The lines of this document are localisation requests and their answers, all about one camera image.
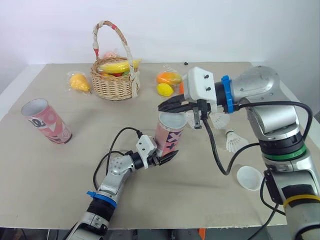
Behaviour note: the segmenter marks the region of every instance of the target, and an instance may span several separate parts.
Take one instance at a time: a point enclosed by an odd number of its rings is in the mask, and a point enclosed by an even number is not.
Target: pink cylindrical can
[[[66,144],[72,137],[70,129],[45,99],[38,98],[28,102],[21,108],[21,113],[54,143]]]
[[[154,137],[157,144],[156,154],[158,157],[162,157],[176,149],[186,123],[187,118],[184,112],[161,112],[159,114]]]

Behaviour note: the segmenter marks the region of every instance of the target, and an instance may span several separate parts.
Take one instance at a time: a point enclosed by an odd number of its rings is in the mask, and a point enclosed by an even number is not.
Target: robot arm
[[[246,107],[267,167],[268,191],[275,203],[283,205],[292,239],[320,239],[320,178],[305,146],[306,134],[300,133],[292,105],[267,105],[288,100],[280,89],[278,74],[257,66],[234,80],[224,76],[214,86],[213,82],[212,73],[198,67],[190,69],[183,79],[185,94],[163,102],[159,111],[193,110],[195,128],[199,129],[200,118],[206,120],[216,105],[223,106],[228,114]]]
[[[152,137],[142,135],[136,144],[137,152],[127,152],[124,156],[111,160],[108,172],[97,192],[88,191],[92,201],[82,218],[69,231],[66,240],[103,240],[110,219],[117,207],[124,182],[131,173],[162,165],[170,161],[177,150],[163,157],[156,157],[157,145]]]

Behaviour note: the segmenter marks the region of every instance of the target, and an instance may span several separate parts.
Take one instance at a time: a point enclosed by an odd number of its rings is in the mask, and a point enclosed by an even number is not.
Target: blue ring
[[[103,196],[101,194],[97,194],[94,191],[88,191],[86,194],[88,194],[92,198],[104,200],[104,201],[110,203],[115,208],[117,207],[117,203],[114,200],[112,200],[110,197]]]
[[[232,100],[231,87],[230,87],[231,80],[228,75],[225,75],[221,78],[221,82],[224,88],[228,114],[232,114],[234,112],[234,102]]]

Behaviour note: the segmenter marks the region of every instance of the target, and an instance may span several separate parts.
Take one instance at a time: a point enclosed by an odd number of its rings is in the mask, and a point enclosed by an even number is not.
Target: black cable
[[[23,234],[24,240],[28,240],[27,235],[25,233],[25,231],[21,228],[21,232]]]
[[[274,206],[274,209],[276,210],[279,207],[279,204],[276,204]],[[257,236],[271,221],[271,219],[274,217],[276,211],[273,210],[269,216],[269,218],[267,219],[267,221],[253,234],[251,235],[251,237],[249,237],[247,240],[251,240],[253,239],[255,236]]]
[[[111,154],[120,154],[120,155],[124,155],[122,152],[120,152],[120,151],[112,151],[111,152]],[[96,178],[97,178],[97,173],[98,173],[98,171],[99,171],[99,169],[100,169],[100,167],[101,167],[101,164],[103,163],[103,161],[105,160],[105,158],[106,157],[108,157],[110,155],[110,152],[108,152],[106,155],[104,155],[102,158],[101,158],[101,160],[100,160],[100,162],[99,162],[99,164],[98,164],[98,166],[96,167],[96,169],[95,169],[95,171],[94,171],[94,173],[93,173],[93,179],[92,179],[92,181],[93,181],[93,185],[94,185],[94,188],[95,188],[95,190],[98,190],[98,184],[97,184],[97,180],[96,180]]]
[[[263,180],[262,180],[262,182],[261,182],[261,187],[260,187],[260,199],[261,199],[262,203],[263,203],[265,206],[267,206],[268,208],[270,208],[271,210],[276,211],[277,213],[282,214],[283,216],[285,216],[286,214],[285,214],[283,211],[274,208],[273,206],[269,205],[269,204],[264,200],[264,186],[265,186],[265,182],[266,182],[266,177],[263,178]]]
[[[219,159],[219,156],[218,156],[218,151],[217,151],[217,147],[216,147],[216,142],[215,142],[215,138],[214,138],[214,135],[211,131],[211,128],[208,124],[208,121],[207,119],[202,119],[203,121],[203,124],[205,126],[205,129],[209,135],[209,139],[210,139],[210,143],[211,143],[211,149],[212,149],[212,153],[213,153],[213,156],[214,156],[214,160],[216,162],[216,164],[218,165],[218,168],[220,169],[221,173],[225,176],[229,175],[230,174],[230,171],[231,171],[231,168],[232,168],[232,165],[234,164],[237,156],[242,153],[242,151],[252,147],[252,146],[259,146],[260,144],[258,142],[256,143],[251,143],[251,144],[248,144],[242,148],[240,148],[231,158],[230,162],[229,162],[229,165],[227,167],[227,169],[225,170],[224,167],[222,166],[221,164],[221,161]]]
[[[119,135],[120,135],[123,131],[125,131],[125,130],[127,130],[127,129],[136,131],[136,133],[138,134],[138,137],[140,138],[139,133],[141,133],[141,132],[140,132],[138,129],[133,128],[133,127],[130,127],[130,126],[124,127],[124,128],[122,128],[122,129],[118,132],[118,134],[115,136],[115,138],[114,138],[114,140],[113,140],[113,142],[112,142],[112,144],[111,144],[111,147],[110,147],[110,150],[109,150],[109,155],[107,156],[108,158],[107,158],[107,160],[106,160],[105,175],[107,175],[107,173],[108,173],[108,167],[109,167],[109,161],[110,161],[110,156],[111,156],[112,149],[113,149],[113,147],[114,147],[114,145],[115,145],[115,143],[116,143]]]
[[[270,105],[289,105],[289,106],[298,106],[300,108],[303,108],[308,113],[308,119],[307,119],[304,133],[303,133],[303,140],[306,140],[306,137],[310,130],[312,119],[313,119],[312,110],[306,104],[303,104],[297,101],[266,101],[266,102],[254,102],[254,103],[241,104],[238,106],[238,109],[248,108],[248,107],[257,107],[257,106],[270,106]]]

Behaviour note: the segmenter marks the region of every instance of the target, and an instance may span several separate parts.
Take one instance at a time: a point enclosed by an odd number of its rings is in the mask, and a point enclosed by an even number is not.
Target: white wall
[[[28,64],[93,63],[93,26],[111,20],[134,57],[266,62],[319,111],[319,18],[319,0],[10,0],[0,3],[0,34]],[[102,52],[123,53],[110,28],[98,38]]]
[[[0,45],[0,94],[26,66],[26,62],[14,51]]]

